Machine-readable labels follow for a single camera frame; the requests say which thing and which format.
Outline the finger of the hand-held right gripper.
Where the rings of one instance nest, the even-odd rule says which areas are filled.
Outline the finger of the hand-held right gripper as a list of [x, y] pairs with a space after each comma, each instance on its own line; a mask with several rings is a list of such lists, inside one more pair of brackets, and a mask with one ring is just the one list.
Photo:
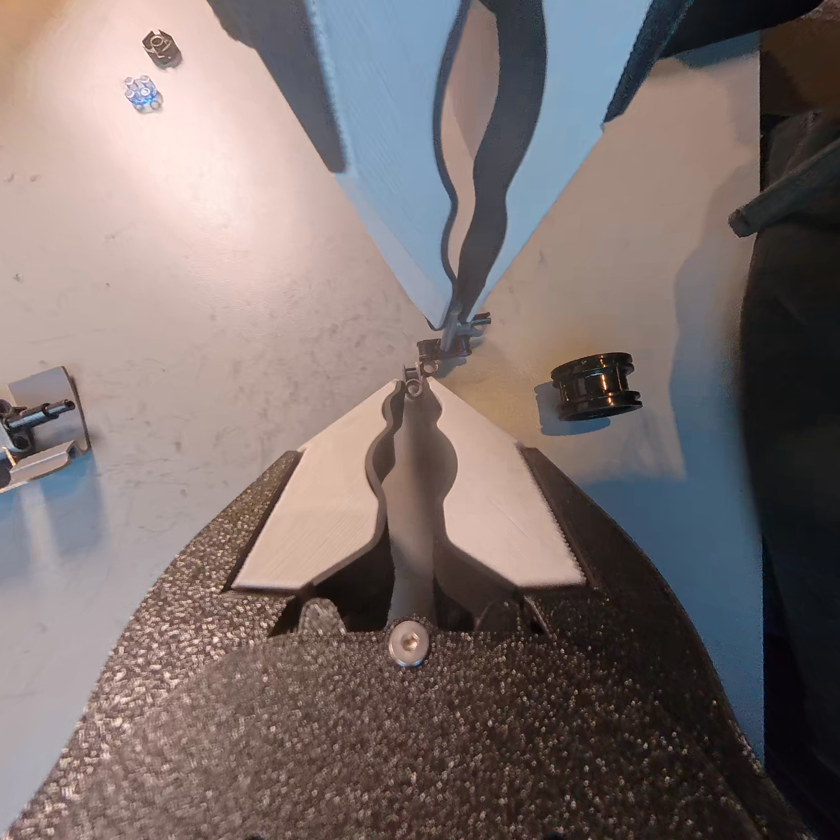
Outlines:
[[415, 307], [441, 330], [458, 198], [446, 170], [446, 82], [468, 2], [314, 1], [308, 11], [344, 153], [336, 176]]
[[594, 144], [652, 2], [481, 2], [499, 68], [456, 282], [473, 317]]

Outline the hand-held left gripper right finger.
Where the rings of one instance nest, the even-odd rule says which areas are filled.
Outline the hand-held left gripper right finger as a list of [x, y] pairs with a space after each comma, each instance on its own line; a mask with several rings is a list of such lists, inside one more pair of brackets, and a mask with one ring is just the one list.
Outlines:
[[436, 624], [477, 624], [490, 604], [585, 585], [517, 439], [438, 380], [422, 390], [422, 522]]

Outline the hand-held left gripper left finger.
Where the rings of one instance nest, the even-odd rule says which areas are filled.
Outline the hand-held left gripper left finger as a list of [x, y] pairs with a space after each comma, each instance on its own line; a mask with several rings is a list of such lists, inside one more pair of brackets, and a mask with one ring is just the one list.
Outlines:
[[395, 464], [404, 385], [389, 381], [298, 450], [233, 573], [246, 593], [330, 600], [345, 621], [384, 621], [395, 570], [384, 478]]

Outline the black toy wheel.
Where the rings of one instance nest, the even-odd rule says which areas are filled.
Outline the black toy wheel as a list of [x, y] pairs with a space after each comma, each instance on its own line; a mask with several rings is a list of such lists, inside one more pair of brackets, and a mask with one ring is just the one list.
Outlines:
[[628, 377], [635, 370], [630, 353], [597, 353], [555, 367], [553, 388], [559, 394], [558, 415], [583, 422], [636, 411], [643, 407]]

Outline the small black grey brick assembly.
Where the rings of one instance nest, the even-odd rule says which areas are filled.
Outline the small black grey brick assembly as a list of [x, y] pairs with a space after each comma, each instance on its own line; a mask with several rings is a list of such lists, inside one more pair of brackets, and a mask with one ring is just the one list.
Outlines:
[[443, 330], [435, 339], [424, 339], [416, 345], [416, 362], [403, 366], [404, 391], [417, 399], [424, 390], [427, 379], [438, 372], [442, 363], [459, 361], [471, 355], [471, 340], [480, 338], [491, 324], [488, 311], [480, 312], [468, 320], [461, 320], [456, 311], [447, 315]]

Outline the person's right forearm black sleeve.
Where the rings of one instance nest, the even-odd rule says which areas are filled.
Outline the person's right forearm black sleeve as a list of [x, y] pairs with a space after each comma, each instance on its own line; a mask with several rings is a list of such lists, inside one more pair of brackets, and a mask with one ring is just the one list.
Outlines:
[[821, 1], [693, 1], [669, 37], [660, 58], [669, 58], [788, 23]]

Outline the small black round brick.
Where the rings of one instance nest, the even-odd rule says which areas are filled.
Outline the small black round brick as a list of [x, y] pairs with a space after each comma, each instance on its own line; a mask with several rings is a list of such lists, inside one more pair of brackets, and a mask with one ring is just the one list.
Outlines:
[[144, 36], [142, 46], [153, 63], [161, 69], [177, 67], [182, 60], [182, 52], [173, 37], [161, 29], [152, 30]]

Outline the blue translucent round brick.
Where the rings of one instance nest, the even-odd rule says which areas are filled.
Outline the blue translucent round brick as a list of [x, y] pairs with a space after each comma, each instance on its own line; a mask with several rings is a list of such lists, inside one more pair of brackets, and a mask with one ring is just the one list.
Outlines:
[[126, 77], [123, 85], [124, 96], [137, 112], [148, 113], [161, 109], [161, 93], [149, 76]]

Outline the dark metal rod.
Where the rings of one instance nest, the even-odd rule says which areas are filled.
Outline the dark metal rod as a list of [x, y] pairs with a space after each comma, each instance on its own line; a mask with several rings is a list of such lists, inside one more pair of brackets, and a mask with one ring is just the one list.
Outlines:
[[31, 455], [36, 451], [33, 430], [56, 420], [64, 413], [75, 411], [77, 405], [71, 400], [43, 403], [34, 407], [14, 406], [1, 400], [1, 449], [12, 453], [15, 458]]

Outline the grey panel brick assembly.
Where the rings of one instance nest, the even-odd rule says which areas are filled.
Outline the grey panel brick assembly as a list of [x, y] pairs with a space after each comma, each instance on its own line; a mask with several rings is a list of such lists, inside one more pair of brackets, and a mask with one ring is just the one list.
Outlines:
[[43, 403], [71, 400], [75, 411], [36, 427], [36, 451], [22, 458], [1, 449], [1, 492], [6, 493], [43, 479], [68, 467], [91, 447], [81, 399], [67, 369], [63, 366], [33, 374], [7, 386], [14, 406], [34, 407]]

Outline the person's black printed hoodie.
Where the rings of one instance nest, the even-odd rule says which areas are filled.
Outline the person's black printed hoodie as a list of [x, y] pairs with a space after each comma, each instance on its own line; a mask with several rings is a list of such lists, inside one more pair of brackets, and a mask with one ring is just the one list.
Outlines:
[[764, 227], [742, 303], [744, 443], [763, 537], [770, 752], [838, 807], [838, 181]]

